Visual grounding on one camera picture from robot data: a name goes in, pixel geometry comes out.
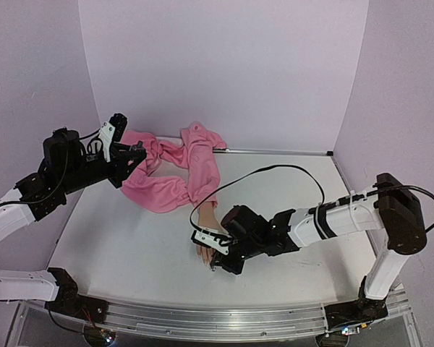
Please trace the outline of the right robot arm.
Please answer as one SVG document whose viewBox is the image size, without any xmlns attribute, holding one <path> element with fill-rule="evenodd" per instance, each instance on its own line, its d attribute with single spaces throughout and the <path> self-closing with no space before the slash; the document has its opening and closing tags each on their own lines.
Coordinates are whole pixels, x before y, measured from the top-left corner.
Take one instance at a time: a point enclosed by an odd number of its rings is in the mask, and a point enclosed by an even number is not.
<svg viewBox="0 0 434 347">
<path fill-rule="evenodd" d="M 386 317 L 391 285 L 407 260 L 427 245 L 419 199 L 389 173 L 378 175 L 371 192 L 310 209 L 285 210 L 270 220 L 246 205 L 236 205 L 221 226 L 230 235 L 230 245 L 215 253 L 210 264 L 234 275 L 242 272 L 246 260 L 260 254 L 274 257 L 355 232 L 383 230 L 384 244 L 362 279 L 357 299 L 325 307 L 331 327 Z"/>
</svg>

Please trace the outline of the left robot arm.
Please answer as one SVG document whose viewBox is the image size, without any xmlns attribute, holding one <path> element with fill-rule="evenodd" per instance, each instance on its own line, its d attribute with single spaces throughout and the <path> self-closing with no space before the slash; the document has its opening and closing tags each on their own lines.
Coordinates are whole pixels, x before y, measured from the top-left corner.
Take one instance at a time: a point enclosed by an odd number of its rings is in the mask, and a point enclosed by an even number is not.
<svg viewBox="0 0 434 347">
<path fill-rule="evenodd" d="M 0 199 L 0 241 L 49 216 L 67 203 L 69 194 L 104 180 L 121 187 L 147 156 L 142 142 L 120 142 L 124 130 L 124 124 L 104 124 L 93 136 L 101 142 L 95 152 L 88 151 L 77 131 L 65 127 L 45 139 L 38 170 Z M 0 270 L 0 301 L 20 300 L 44 301 L 47 309 L 74 317 L 84 315 L 90 306 L 69 273 L 58 267 L 35 272 Z"/>
</svg>

